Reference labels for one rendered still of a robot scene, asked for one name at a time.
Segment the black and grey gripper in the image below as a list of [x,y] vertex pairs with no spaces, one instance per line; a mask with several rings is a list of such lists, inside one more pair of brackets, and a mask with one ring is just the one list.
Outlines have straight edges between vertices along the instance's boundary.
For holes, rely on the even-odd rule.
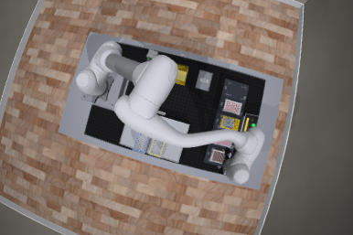
[[[226,150],[222,149],[223,152],[225,152],[225,160],[223,161],[223,163],[227,160],[227,159],[231,159],[230,156],[232,155],[232,152],[230,151],[229,148],[226,147]],[[222,164],[223,164],[222,163]],[[219,174],[222,174],[222,175],[226,175],[225,172],[223,171],[223,168],[222,167],[218,167],[217,168],[219,169]]]

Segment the pink and pale blue well plate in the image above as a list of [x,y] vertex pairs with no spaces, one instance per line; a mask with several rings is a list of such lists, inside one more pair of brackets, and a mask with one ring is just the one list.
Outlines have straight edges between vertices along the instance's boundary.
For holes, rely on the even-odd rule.
[[232,141],[223,141],[223,142],[218,142],[218,143],[214,143],[214,144],[219,144],[219,145],[231,148]]

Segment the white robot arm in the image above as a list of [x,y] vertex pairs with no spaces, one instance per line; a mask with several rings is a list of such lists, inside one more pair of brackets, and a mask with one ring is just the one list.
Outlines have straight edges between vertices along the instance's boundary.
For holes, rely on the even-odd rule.
[[114,112],[124,124],[139,134],[176,147],[232,141],[237,154],[223,163],[223,170],[230,181],[239,185],[246,183],[251,165],[262,150],[264,132],[258,127],[251,127],[248,132],[222,129],[183,134],[177,131],[157,114],[176,83],[177,64],[166,55],[140,63],[121,57],[122,53],[118,43],[106,41],[95,52],[90,64],[78,73],[76,85],[83,93],[93,94],[91,102],[95,103],[98,98],[107,101],[114,81],[108,76],[116,72],[134,84],[130,95],[120,97],[114,106]]

